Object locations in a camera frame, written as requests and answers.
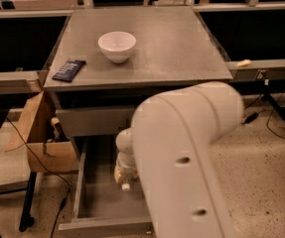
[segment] white robotic arm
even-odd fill
[[[235,237],[208,148],[242,113],[240,95],[221,82],[161,93],[137,108],[133,154],[158,238]]]

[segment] cardboard box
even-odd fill
[[[20,148],[26,143],[31,171],[69,172],[76,161],[76,153],[71,142],[47,143],[49,138],[54,137],[54,129],[51,126],[54,116],[54,104],[46,92],[43,91],[28,99],[16,125],[21,137],[18,132],[13,132],[5,151]]]

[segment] gray tabletop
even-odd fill
[[[133,34],[137,44],[124,63],[100,51],[100,36]],[[72,83],[52,80],[67,59],[86,60]],[[74,11],[45,83],[48,91],[183,85],[230,79],[221,55],[191,7],[114,7]]]

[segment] bowl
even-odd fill
[[[98,40],[102,53],[116,63],[124,62],[130,58],[135,44],[135,37],[126,32],[110,32]]]

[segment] drawer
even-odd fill
[[[150,231],[151,218],[141,183],[122,191],[115,183],[115,137],[85,138],[75,193],[73,219],[59,229],[66,237],[116,237]]]
[[[134,106],[102,106],[57,111],[68,137],[115,135],[129,127]]]

